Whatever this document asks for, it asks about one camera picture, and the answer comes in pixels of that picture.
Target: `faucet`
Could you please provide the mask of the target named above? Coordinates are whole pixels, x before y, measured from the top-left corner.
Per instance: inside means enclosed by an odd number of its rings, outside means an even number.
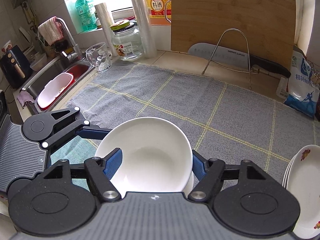
[[[62,26],[62,29],[63,29],[63,34],[65,35],[65,38],[67,38],[69,40],[69,42],[71,43],[72,45],[72,49],[73,49],[73,52],[72,53],[69,53],[69,54],[66,54],[64,51],[61,52],[61,55],[66,57],[68,59],[68,61],[70,63],[76,61],[76,60],[80,60],[81,59],[81,50],[79,48],[79,45],[75,42],[74,38],[72,37],[65,21],[61,18],[56,18],[56,21],[59,22]],[[37,32],[37,39],[39,41],[41,41],[40,39],[40,32],[38,30]]]

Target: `knife handle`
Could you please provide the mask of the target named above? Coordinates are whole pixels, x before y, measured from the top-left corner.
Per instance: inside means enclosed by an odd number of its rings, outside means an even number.
[[[250,55],[250,65],[258,65],[259,67],[276,74],[283,75],[286,78],[291,76],[291,73],[288,69],[284,66],[280,65],[279,63],[273,62],[271,60],[267,60],[261,57],[257,57],[254,55]]]

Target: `jar lid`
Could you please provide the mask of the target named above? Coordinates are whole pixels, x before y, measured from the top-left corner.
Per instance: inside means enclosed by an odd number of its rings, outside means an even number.
[[[120,30],[122,28],[125,28],[129,25],[130,25],[129,20],[121,20],[121,21],[118,21],[118,22],[114,23],[113,25],[111,25],[110,28],[111,28],[111,30],[116,31],[116,30]]]
[[[126,30],[129,30],[129,29],[131,29],[131,28],[133,28],[133,27],[134,27],[134,23],[130,22],[130,25],[129,25],[129,26],[124,27],[124,28],[119,29],[119,30],[115,30],[115,31],[113,31],[113,32],[114,32],[114,33],[120,33],[120,32],[124,32],[124,31],[126,31]]]

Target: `yellow grid line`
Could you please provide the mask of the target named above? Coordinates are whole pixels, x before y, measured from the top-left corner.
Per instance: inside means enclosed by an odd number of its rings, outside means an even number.
[[[161,66],[159,66],[159,65],[150,65],[150,64],[146,64],[146,63],[143,63],[143,65],[152,66],[152,67],[157,67],[157,68],[162,68],[162,69],[166,69],[166,70],[172,70],[171,68],[161,67]],[[185,71],[181,71],[181,70],[176,70],[176,71],[177,71],[177,73],[183,73],[183,74],[188,74],[188,75],[198,76],[198,77],[203,77],[203,78],[210,78],[210,79],[213,79],[213,80],[216,80],[216,81],[223,82],[223,81],[221,81],[221,80],[219,80],[219,79],[216,79],[216,78],[214,78],[214,77],[204,76],[204,75],[202,75],[202,74],[195,74],[195,73],[185,72]],[[233,87],[238,87],[238,88],[241,88],[241,89],[244,89],[244,90],[248,90],[247,88],[243,88],[243,87],[240,87],[240,86],[237,86],[237,85],[234,85],[234,84],[230,84],[230,83],[228,83],[228,82],[225,82],[225,83],[227,83],[227,85],[230,85],[230,86],[233,86]],[[262,96],[262,97],[264,97],[264,98],[271,99],[271,98],[269,98],[269,97],[267,97],[267,96],[265,96],[265,95],[259,94],[259,93],[257,93],[257,92],[252,91],[252,90],[249,90],[249,91],[251,91],[252,93],[257,94],[257,95],[259,95],[259,96]]]
[[[136,66],[138,66],[139,64],[140,64],[140,63],[138,63],[137,65],[134,65],[134,66],[132,67],[132,69],[130,69],[130,71],[129,71],[127,74],[125,74],[123,77],[119,78],[119,79],[111,86],[110,89],[113,89],[113,88],[115,87],[115,85],[118,84],[118,82],[119,82],[121,79],[123,79],[123,78],[125,78],[127,75],[129,75],[129,74],[132,72],[132,70],[133,70]],[[85,112],[87,112],[87,111],[90,111],[90,110],[91,110],[94,106],[96,106],[96,104],[99,103],[100,100],[103,99],[108,93],[109,93],[109,91],[107,91],[105,94],[103,94],[89,109],[87,109],[87,110],[85,110],[85,111],[83,111],[83,112],[85,113]]]
[[[98,148],[98,145],[94,141],[92,141],[91,139],[85,139],[85,140],[87,140],[96,149]]]
[[[146,101],[141,100],[141,99],[139,99],[139,98],[137,98],[137,97],[135,97],[135,96],[133,96],[133,95],[130,95],[130,94],[128,94],[128,93],[122,93],[122,92],[118,92],[118,91],[115,91],[115,90],[111,90],[111,89],[109,89],[109,88],[105,88],[105,87],[103,87],[103,86],[101,86],[101,85],[98,85],[98,84],[95,84],[95,83],[89,83],[89,85],[99,87],[99,88],[101,88],[101,89],[103,89],[103,90],[106,90],[106,91],[110,91],[111,93],[114,93],[114,94],[116,94],[116,95],[123,95],[123,96],[129,97],[129,98],[131,98],[131,99],[133,99],[133,100],[135,100],[135,101],[137,101],[137,102],[139,102],[139,103],[142,103],[142,104],[145,104],[145,103],[146,103]],[[201,123],[201,122],[198,122],[198,121],[196,121],[196,120],[193,120],[193,119],[191,119],[191,118],[189,118],[189,117],[182,116],[182,115],[180,115],[180,114],[177,114],[177,113],[175,113],[175,112],[166,110],[166,109],[164,109],[164,108],[162,108],[162,107],[153,105],[153,104],[151,104],[151,103],[149,104],[149,106],[152,107],[152,108],[154,108],[154,109],[156,109],[156,110],[159,110],[159,111],[161,111],[161,112],[164,112],[164,113],[170,114],[170,115],[172,115],[172,116],[175,116],[175,117],[177,117],[177,118],[179,118],[179,119],[181,119],[181,120],[188,121],[188,122],[190,122],[190,123],[192,123],[192,124],[194,124],[194,125],[197,125],[197,126],[199,126],[199,127],[205,128],[205,124],[203,124],[203,123]],[[212,128],[212,127],[208,127],[208,131],[212,131],[212,132],[214,132],[214,133],[216,133],[216,134],[222,135],[222,136],[225,137],[225,138],[228,138],[228,139],[231,139],[231,140],[233,140],[233,141],[239,142],[239,143],[244,144],[244,145],[246,145],[246,146],[248,146],[248,147],[250,147],[250,148],[252,148],[252,149],[255,149],[255,150],[258,150],[258,151],[260,151],[260,152],[263,152],[263,153],[265,153],[265,154],[269,154],[269,151],[268,151],[268,150],[265,150],[265,149],[263,149],[263,148],[261,148],[261,147],[259,147],[259,146],[257,146],[257,145],[254,145],[254,144],[252,144],[252,143],[249,143],[249,142],[247,142],[247,141],[244,141],[244,140],[242,140],[242,139],[239,139],[239,138],[237,138],[237,137],[235,137],[235,136],[233,136],[233,135],[226,134],[226,133],[224,133],[224,132],[222,132],[222,131],[219,131],[219,130],[217,130],[217,129],[214,129],[214,128]],[[284,157],[282,157],[282,156],[280,156],[280,155],[278,155],[278,154],[276,154],[276,153],[273,153],[273,152],[271,153],[271,156],[276,157],[277,159],[280,159],[280,160],[285,161],[285,162],[289,162],[289,161],[290,161],[289,159],[284,158]]]
[[[315,137],[315,145],[317,145],[317,135],[316,135],[316,126],[315,122],[313,122],[313,135]]]
[[[224,87],[223,87],[223,89],[222,89],[222,91],[221,91],[221,93],[220,93],[220,96],[219,96],[219,98],[218,98],[218,101],[216,102],[216,105],[215,105],[214,108],[213,108],[213,111],[212,111],[212,113],[211,113],[211,116],[210,116],[209,120],[207,121],[207,123],[206,123],[206,125],[205,125],[205,128],[204,128],[201,136],[199,137],[199,139],[198,139],[198,141],[197,141],[197,143],[196,143],[196,146],[195,146],[195,150],[196,150],[196,151],[199,149],[200,144],[202,143],[202,140],[203,140],[205,134],[207,133],[207,130],[208,130],[208,128],[209,128],[209,125],[211,124],[212,119],[213,119],[215,113],[217,112],[218,106],[219,106],[219,104],[220,104],[220,102],[221,102],[221,99],[222,99],[222,97],[223,97],[224,92],[226,91],[226,88],[227,88],[227,84],[225,83],[225,84],[224,84]]]
[[[273,137],[275,133],[275,124],[276,124],[276,101],[273,100],[273,117],[272,117],[272,128],[271,128],[271,137],[270,137],[270,143],[269,143],[269,154],[266,161],[266,167],[264,169],[265,172],[268,172],[269,163],[270,163],[270,157],[272,152],[272,145],[273,145]]]
[[[173,78],[176,72],[176,70],[173,71],[171,77],[168,78],[168,80],[158,89],[158,91],[152,96],[152,98],[150,98],[150,100],[143,106],[143,108],[140,109],[135,118],[137,118],[147,108],[147,106],[152,102],[152,100],[155,99],[155,97],[161,92],[161,90],[170,82],[170,80]]]

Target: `plastic wrap roll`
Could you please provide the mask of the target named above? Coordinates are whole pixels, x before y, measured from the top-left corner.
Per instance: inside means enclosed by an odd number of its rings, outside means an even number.
[[[118,56],[118,53],[111,41],[111,38],[113,36],[113,31],[110,29],[110,26],[115,23],[112,17],[112,13],[108,11],[106,3],[99,3],[95,6],[95,8],[96,8],[104,35],[107,39],[108,47],[111,49],[111,54],[114,57]]]
[[[146,0],[131,0],[134,15],[137,20],[140,31],[142,46],[146,58],[153,58],[156,56],[156,44],[151,33],[151,24],[149,20],[149,13],[146,5]]]

